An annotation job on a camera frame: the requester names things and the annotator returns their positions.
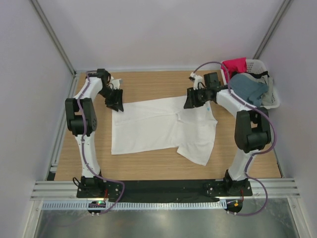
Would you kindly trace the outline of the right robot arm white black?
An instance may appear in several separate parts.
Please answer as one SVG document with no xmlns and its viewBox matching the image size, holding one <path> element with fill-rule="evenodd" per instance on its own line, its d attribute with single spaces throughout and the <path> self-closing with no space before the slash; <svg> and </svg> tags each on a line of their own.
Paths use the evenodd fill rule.
<svg viewBox="0 0 317 238">
<path fill-rule="evenodd" d="M 217 185 L 210 185 L 208 193 L 217 196 L 251 195 L 249 170 L 254 158 L 271 142 L 268 111 L 244 102 L 227 85 L 221 85 L 215 72 L 199 76 L 192 72 L 189 79 L 193 87 L 187 89 L 185 109 L 204 106 L 213 101 L 225 108 L 235 118 L 234 140 L 237 152 L 224 178 Z"/>
</svg>

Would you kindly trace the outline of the white t shirt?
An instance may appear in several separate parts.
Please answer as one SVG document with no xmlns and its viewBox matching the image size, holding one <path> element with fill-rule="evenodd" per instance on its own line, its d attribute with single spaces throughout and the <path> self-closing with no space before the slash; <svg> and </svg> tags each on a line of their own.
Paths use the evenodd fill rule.
<svg viewBox="0 0 317 238">
<path fill-rule="evenodd" d="M 210 102 L 184 109 L 186 96 L 125 103 L 112 114 L 111 153 L 131 154 L 176 148 L 191 162 L 205 166 L 211 156 L 217 120 Z"/>
</svg>

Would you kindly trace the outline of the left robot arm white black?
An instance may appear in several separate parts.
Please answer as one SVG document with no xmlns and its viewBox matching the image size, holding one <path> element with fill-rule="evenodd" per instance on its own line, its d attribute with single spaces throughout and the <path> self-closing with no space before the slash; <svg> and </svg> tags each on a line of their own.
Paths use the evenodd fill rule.
<svg viewBox="0 0 317 238">
<path fill-rule="evenodd" d="M 106 180 L 102 177 L 95 149 L 98 121 L 94 100 L 97 95 L 105 99 L 107 108 L 124 111 L 120 80 L 114 79 L 104 68 L 87 71 L 84 86 L 75 96 L 65 100 L 67 129 L 76 139 L 82 163 L 81 178 L 73 178 L 78 198 L 102 197 L 106 192 Z"/>
</svg>

